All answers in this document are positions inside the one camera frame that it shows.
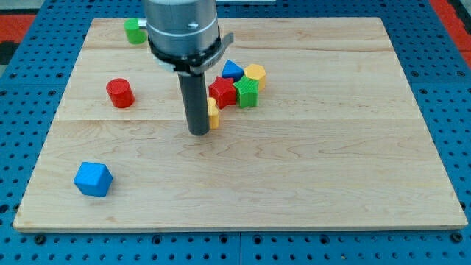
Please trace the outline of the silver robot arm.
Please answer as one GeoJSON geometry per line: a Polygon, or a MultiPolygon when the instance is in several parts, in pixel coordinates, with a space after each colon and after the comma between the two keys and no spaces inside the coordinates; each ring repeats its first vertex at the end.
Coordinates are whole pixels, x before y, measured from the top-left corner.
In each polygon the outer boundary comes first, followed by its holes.
{"type": "Polygon", "coordinates": [[[215,0],[143,0],[149,46],[170,71],[199,74],[222,56],[215,0]]]}

